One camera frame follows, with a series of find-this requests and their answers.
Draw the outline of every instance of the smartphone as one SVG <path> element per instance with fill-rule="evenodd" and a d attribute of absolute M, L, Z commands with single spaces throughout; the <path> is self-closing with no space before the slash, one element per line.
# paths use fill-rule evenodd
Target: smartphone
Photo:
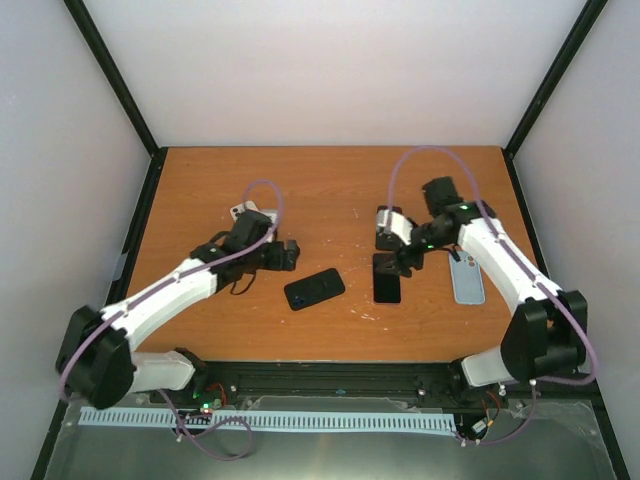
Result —
<path fill-rule="evenodd" d="M 284 286 L 291 310 L 302 310 L 345 292 L 344 282 L 335 268 L 324 270 Z"/>
<path fill-rule="evenodd" d="M 374 253 L 373 261 L 373 301 L 375 303 L 400 303 L 400 277 L 389 273 L 376 272 L 376 265 L 388 257 L 388 253 Z"/>
<path fill-rule="evenodd" d="M 238 220 L 238 217 L 240 216 L 240 214 L 245 210 L 258 210 L 258 207 L 256 207 L 256 204 L 253 203 L 251 200 L 247 200 L 246 204 L 239 203 L 238 205 L 231 207 L 229 209 L 229 213 L 231 213 L 231 218 L 233 218 L 234 223 L 236 220 Z"/>
<path fill-rule="evenodd" d="M 478 260 L 467 252 L 458 251 L 460 261 L 449 254 L 453 297 L 461 305 L 482 305 L 485 301 L 482 272 Z"/>

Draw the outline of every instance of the orange wooden surface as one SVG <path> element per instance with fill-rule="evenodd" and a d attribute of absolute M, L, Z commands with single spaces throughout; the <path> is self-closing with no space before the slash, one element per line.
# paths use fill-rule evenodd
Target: orange wooden surface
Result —
<path fill-rule="evenodd" d="M 258 178 L 283 191 L 279 238 L 302 253 L 295 272 L 259 271 L 248 293 L 223 290 L 158 329 L 143 351 L 187 347 L 206 360 L 449 361 L 497 345 L 510 321 L 485 277 L 482 306 L 455 303 L 446 253 L 425 256 L 424 270 L 402 279 L 400 305 L 372 302 L 375 213 L 385 203 L 392 167 L 407 147 L 171 148 L 155 196 L 129 294 L 175 268 L 197 245 L 228 230 L 229 208 Z M 520 210 L 498 147 L 455 147 L 477 176 L 483 198 L 533 260 Z M 405 164 L 396 201 L 418 223 L 429 215 L 420 187 L 443 175 L 471 199 L 466 177 L 446 155 L 421 152 Z M 251 199 L 275 208 L 259 187 Z M 298 312 L 283 287 L 335 267 L 344 295 Z"/>

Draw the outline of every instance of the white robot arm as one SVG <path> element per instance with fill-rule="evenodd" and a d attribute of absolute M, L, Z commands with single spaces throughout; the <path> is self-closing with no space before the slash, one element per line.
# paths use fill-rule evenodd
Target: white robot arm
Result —
<path fill-rule="evenodd" d="M 108 408 L 130 392 L 190 388 L 198 394 L 206 386 L 207 372 L 191 352 L 177 348 L 167 353 L 137 353 L 136 349 L 167 321 L 244 274 L 255 275 L 258 269 L 294 270 L 300 254 L 297 243 L 277 242 L 275 234 L 252 252 L 209 267 L 214 260 L 254 245 L 271 226 L 269 216 L 247 210 L 230 232 L 222 232 L 194 249 L 189 258 L 153 285 L 99 311 L 85 306 L 74 312 L 56 361 L 61 374 L 92 331 L 114 315 L 124 314 L 79 357 L 65 379 L 66 385 L 96 408 Z M 216 241 L 222 237 L 225 240 L 218 245 Z"/>
<path fill-rule="evenodd" d="M 459 245 L 478 260 L 512 315 L 499 346 L 454 362 L 462 388 L 514 379 L 526 382 L 582 364 L 586 355 L 583 343 L 540 285 L 586 330 L 584 297 L 579 292 L 564 292 L 544 276 L 511 241 L 488 205 L 483 206 L 491 217 L 489 222 L 475 202 L 464 202 L 458 196 L 450 177 L 427 183 L 423 193 L 434 217 L 427 224 L 416 225 L 399 209 L 378 210 L 376 246 L 393 251 L 378 265 L 378 271 L 411 277 L 412 268 L 422 269 L 425 253 Z"/>

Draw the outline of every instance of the small white object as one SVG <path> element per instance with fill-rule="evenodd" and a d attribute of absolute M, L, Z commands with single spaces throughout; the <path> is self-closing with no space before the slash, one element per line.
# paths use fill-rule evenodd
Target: small white object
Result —
<path fill-rule="evenodd" d="M 380 210 L 376 214 L 376 231 L 383 233 L 387 227 L 387 218 L 389 216 L 389 210 Z M 391 212 L 391 232 L 394 233 L 405 245 L 411 244 L 411 230 L 413 225 L 402 214 L 398 212 Z"/>
<path fill-rule="evenodd" d="M 194 372 L 193 364 L 178 352 L 131 354 L 135 365 L 133 383 L 129 393 L 149 390 L 182 390 L 187 386 Z"/>
<path fill-rule="evenodd" d="M 513 379 L 507 367 L 504 366 L 499 346 L 462 360 L 462 371 L 469 385 L 473 387 L 483 387 Z"/>
<path fill-rule="evenodd" d="M 476 423 L 473 424 L 473 427 L 471 427 L 473 429 L 473 431 L 478 434 L 478 433 L 482 433 L 485 431 L 485 429 L 487 428 L 487 423 L 483 420 L 478 420 Z"/>

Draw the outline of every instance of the black joint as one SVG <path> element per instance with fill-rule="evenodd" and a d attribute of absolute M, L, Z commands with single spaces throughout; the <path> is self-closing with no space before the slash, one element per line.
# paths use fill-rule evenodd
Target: black joint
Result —
<path fill-rule="evenodd" d="M 198 259 L 204 263 L 213 262 L 225 256 L 222 249 L 215 243 L 207 242 L 194 248 L 189 254 L 190 258 Z"/>
<path fill-rule="evenodd" d="M 186 359 L 189 360 L 193 367 L 196 369 L 186 389 L 191 392 L 193 398 L 197 398 L 204 393 L 209 383 L 209 371 L 207 364 L 203 362 L 195 353 L 187 350 L 186 348 L 176 347 L 174 348 L 174 351 L 186 357 Z"/>
<path fill-rule="evenodd" d="M 222 249 L 227 253 L 244 250 L 264 237 L 271 225 L 271 219 L 263 213 L 245 210 L 225 237 Z"/>
<path fill-rule="evenodd" d="M 485 388 L 477 388 L 469 385 L 464 370 L 462 369 L 462 360 L 464 360 L 464 358 L 459 358 L 449 364 L 445 388 L 453 403 L 458 406 L 471 407 L 484 395 Z"/>
<path fill-rule="evenodd" d="M 102 322 L 100 312 L 88 306 L 73 313 L 56 359 L 58 373 L 62 373 L 78 347 Z M 67 378 L 67 386 L 97 409 L 116 404 L 133 383 L 135 367 L 125 334 L 125 330 L 107 328 L 80 356 Z"/>
<path fill-rule="evenodd" d="M 586 331 L 587 302 L 579 292 L 558 292 L 580 327 Z M 584 363 L 586 349 L 565 316 L 550 300 L 527 299 L 520 304 L 500 344 L 511 376 L 519 382 L 573 370 Z"/>
<path fill-rule="evenodd" d="M 422 193 L 427 202 L 429 213 L 433 217 L 444 213 L 445 207 L 462 203 L 451 177 L 440 177 L 422 186 Z"/>

